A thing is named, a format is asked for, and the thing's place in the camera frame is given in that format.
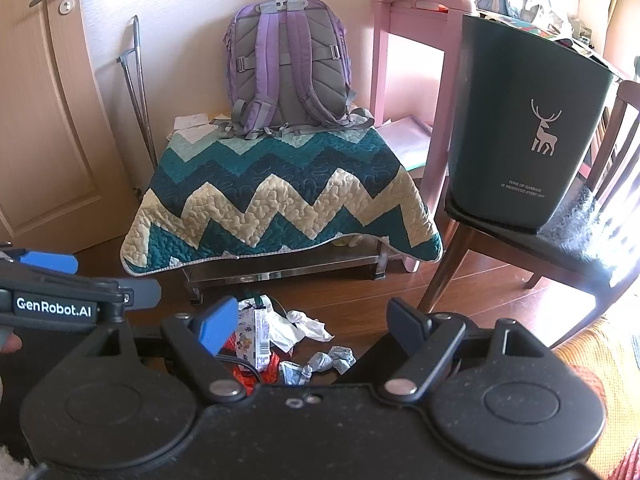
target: zigzag patterned quilt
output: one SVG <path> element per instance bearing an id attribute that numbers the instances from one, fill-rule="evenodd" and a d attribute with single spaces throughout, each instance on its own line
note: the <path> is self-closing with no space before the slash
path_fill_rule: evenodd
<path id="1" fill-rule="evenodd" d="M 347 234 L 376 237 L 418 260 L 442 254 L 431 213 L 375 129 L 255 140 L 176 132 L 120 257 L 142 276 L 300 251 Z"/>

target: trash can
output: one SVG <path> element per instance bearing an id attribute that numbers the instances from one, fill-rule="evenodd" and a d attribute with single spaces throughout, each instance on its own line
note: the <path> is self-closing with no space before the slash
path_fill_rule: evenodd
<path id="1" fill-rule="evenodd" d="M 612 80 L 570 48 L 464 16 L 449 157 L 456 205 L 541 228 L 577 173 Z"/>

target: floor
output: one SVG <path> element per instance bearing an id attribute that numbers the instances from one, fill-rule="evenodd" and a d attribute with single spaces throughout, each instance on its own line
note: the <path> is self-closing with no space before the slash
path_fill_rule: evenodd
<path id="1" fill-rule="evenodd" d="M 84 276 L 126 276 L 118 256 L 121 238 L 110 240 L 77 254 L 79 273 Z M 278 300 L 287 310 L 302 310 L 326 324 L 335 335 L 330 343 L 305 339 L 294 349 L 291 360 L 304 364 L 317 351 L 332 345 L 353 349 L 362 355 L 385 332 L 387 301 L 399 296 L 417 304 L 436 269 L 435 264 L 421 264 L 418 272 L 407 273 L 400 261 L 387 267 L 386 278 L 372 281 L 370 269 L 345 269 L 283 278 L 245 285 L 251 293 L 260 292 Z M 470 252 L 457 275 L 438 303 L 438 310 L 459 312 L 479 326 L 491 327 L 499 317 L 519 320 L 546 344 L 551 344 L 593 307 L 593 298 L 546 278 L 527 290 L 524 283 L 530 273 Z M 158 307 L 129 313 L 133 324 L 157 324 L 163 317 L 192 310 L 182 284 L 180 270 L 154 276 L 162 285 Z M 210 288 L 205 305 L 224 294 L 238 295 L 236 286 Z M 638 297 L 630 292 L 623 298 Z"/>

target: deer antlers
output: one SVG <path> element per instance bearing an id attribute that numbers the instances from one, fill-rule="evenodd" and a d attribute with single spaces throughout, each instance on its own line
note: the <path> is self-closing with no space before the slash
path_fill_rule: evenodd
<path id="1" fill-rule="evenodd" d="M 538 107 L 536 106 L 536 109 L 533 109 L 533 99 L 531 100 L 531 111 L 536 115 L 537 118 L 539 118 L 541 121 L 545 121 L 545 123 L 550 123 L 552 121 L 555 121 L 558 117 L 560 117 L 560 114 L 562 114 L 562 110 L 560 110 L 558 112 L 558 115 L 556 114 L 552 114 L 551 117 L 549 117 L 548 119 L 545 119 L 544 117 L 540 117 L 540 112 L 538 110 Z"/>

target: backpack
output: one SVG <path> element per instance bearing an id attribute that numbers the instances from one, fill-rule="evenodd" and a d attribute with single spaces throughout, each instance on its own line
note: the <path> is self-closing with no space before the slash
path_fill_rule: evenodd
<path id="1" fill-rule="evenodd" d="M 344 26 L 320 0 L 242 8 L 225 35 L 235 135 L 370 127 L 366 110 L 348 111 L 355 92 L 344 36 Z"/>

